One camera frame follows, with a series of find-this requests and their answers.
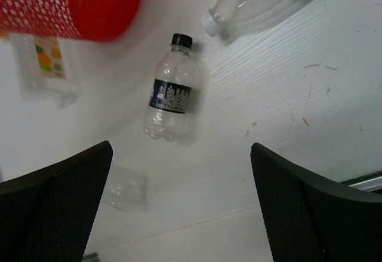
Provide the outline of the tall clear fruit-label bottle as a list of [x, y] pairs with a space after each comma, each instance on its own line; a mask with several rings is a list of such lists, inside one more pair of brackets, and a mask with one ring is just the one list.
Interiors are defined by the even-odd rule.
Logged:
[[52, 100], [59, 108], [77, 101], [78, 79], [58, 37], [13, 33], [10, 42], [23, 99]]

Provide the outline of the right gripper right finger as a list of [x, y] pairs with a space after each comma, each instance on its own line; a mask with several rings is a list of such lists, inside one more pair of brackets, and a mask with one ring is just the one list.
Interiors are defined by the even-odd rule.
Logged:
[[251, 165], [273, 261], [381, 261], [381, 191], [300, 167], [260, 143]]

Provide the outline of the small black-label bottle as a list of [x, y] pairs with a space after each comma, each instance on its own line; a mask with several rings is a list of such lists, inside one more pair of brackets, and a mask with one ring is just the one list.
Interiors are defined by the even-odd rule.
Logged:
[[155, 68], [143, 119], [143, 131], [152, 139], [183, 145], [196, 140], [205, 82], [198, 53], [192, 50], [192, 46], [192, 37], [173, 34], [170, 51]]

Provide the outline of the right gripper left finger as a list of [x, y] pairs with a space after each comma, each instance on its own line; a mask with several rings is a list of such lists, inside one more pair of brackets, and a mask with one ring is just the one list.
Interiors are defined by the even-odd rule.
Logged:
[[1, 261], [81, 261], [112, 164], [103, 141], [1, 183]]

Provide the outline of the clear water bottle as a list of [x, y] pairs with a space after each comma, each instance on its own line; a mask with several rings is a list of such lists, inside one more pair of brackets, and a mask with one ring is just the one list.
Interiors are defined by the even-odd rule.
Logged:
[[144, 172], [112, 165], [101, 201], [122, 212], [147, 210], [148, 179]]

